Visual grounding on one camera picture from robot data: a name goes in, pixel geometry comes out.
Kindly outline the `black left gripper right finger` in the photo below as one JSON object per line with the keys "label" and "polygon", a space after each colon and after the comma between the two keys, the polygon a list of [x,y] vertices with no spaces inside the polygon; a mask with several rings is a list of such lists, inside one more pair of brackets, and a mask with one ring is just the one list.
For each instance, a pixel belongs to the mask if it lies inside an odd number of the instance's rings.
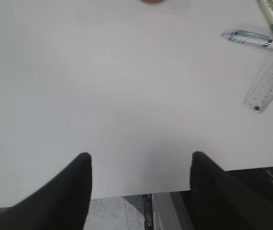
{"label": "black left gripper right finger", "polygon": [[264,169],[224,171],[197,151],[190,189],[196,230],[273,230],[273,177]]}

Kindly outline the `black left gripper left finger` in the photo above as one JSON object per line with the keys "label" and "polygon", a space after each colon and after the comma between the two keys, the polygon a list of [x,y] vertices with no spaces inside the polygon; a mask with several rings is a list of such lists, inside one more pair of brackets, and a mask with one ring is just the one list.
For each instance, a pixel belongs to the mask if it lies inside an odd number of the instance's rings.
{"label": "black left gripper left finger", "polygon": [[0,213],[0,230],[82,230],[91,191],[91,155],[81,153],[38,191]]}

